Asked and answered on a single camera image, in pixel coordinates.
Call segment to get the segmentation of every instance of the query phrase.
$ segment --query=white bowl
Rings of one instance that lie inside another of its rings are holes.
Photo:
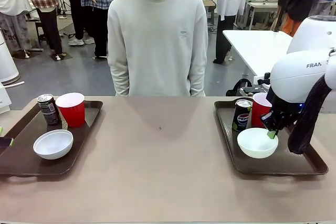
[[[44,159],[58,159],[70,151],[73,139],[70,131],[50,131],[35,141],[33,149],[37,155]]]
[[[240,149],[249,157],[269,157],[277,149],[279,139],[278,136],[270,139],[267,132],[268,130],[261,128],[251,128],[240,132],[237,137]]]

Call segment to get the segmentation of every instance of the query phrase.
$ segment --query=white sneaker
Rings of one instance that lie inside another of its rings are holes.
[[[87,45],[94,44],[95,40],[93,38],[89,37],[88,39],[84,40],[84,43],[87,44]]]
[[[72,41],[69,41],[68,44],[71,46],[83,46],[84,41],[82,39],[74,39]]]

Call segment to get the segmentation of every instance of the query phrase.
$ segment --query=red cup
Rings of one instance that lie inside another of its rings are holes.
[[[69,127],[81,127],[85,124],[84,95],[80,93],[64,94],[56,100],[56,105]]]
[[[265,128],[260,117],[263,114],[268,114],[272,104],[266,99],[267,93],[256,93],[253,96],[252,105],[252,121],[251,125],[253,128]]]

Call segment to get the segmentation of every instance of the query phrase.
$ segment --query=soda can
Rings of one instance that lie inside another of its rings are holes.
[[[60,123],[61,119],[59,118],[59,112],[52,94],[40,95],[37,98],[37,103],[48,125],[56,125]]]
[[[242,132],[243,130],[246,130],[252,104],[252,102],[244,99],[240,99],[236,102],[236,111],[232,123],[233,130],[237,132]]]

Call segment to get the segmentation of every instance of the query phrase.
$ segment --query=beige tabletop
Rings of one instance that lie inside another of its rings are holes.
[[[3,178],[0,219],[22,222],[299,222],[336,219],[335,115],[312,144],[329,166],[310,178],[242,175],[232,166],[214,102],[232,98],[87,97],[104,102],[72,171]],[[34,105],[30,103],[21,116]],[[0,125],[18,120],[0,115]]]

